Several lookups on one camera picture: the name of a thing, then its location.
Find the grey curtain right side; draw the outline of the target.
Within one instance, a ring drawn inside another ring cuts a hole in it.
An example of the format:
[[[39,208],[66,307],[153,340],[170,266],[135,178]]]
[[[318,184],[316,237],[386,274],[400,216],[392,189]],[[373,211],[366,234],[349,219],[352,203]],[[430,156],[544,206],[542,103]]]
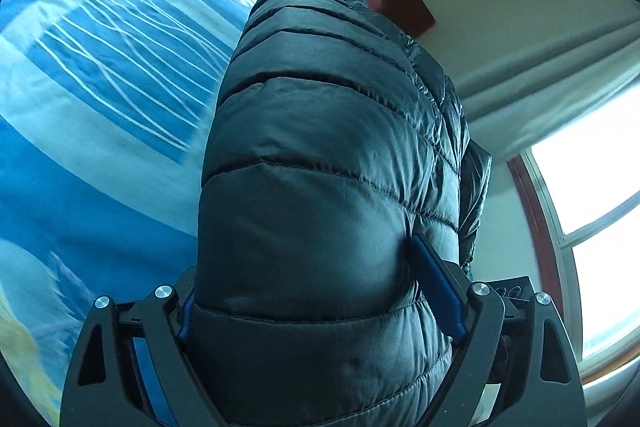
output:
[[[639,83],[639,21],[501,57],[454,80],[472,138],[503,162]]]

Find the right window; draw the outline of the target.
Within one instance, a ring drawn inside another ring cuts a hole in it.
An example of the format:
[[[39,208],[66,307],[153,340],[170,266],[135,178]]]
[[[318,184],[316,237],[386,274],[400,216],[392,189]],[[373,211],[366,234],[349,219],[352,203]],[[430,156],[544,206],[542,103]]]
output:
[[[639,92],[508,162],[585,384],[639,358]]]

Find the black quilted puffer jacket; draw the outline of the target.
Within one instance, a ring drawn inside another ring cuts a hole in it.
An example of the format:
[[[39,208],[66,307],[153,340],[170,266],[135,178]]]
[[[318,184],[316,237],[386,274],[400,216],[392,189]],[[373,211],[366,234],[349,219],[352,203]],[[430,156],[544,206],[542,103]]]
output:
[[[233,426],[412,426],[452,347],[406,259],[467,268],[490,178],[454,85],[364,0],[257,0],[219,90],[186,337]]]

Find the blue patterned bed sheet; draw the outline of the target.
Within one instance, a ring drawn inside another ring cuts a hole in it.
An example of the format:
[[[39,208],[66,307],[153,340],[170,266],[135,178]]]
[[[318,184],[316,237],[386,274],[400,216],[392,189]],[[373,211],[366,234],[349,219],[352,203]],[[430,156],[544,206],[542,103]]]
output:
[[[94,300],[196,261],[207,135],[255,1],[1,2],[1,350],[50,425]]]

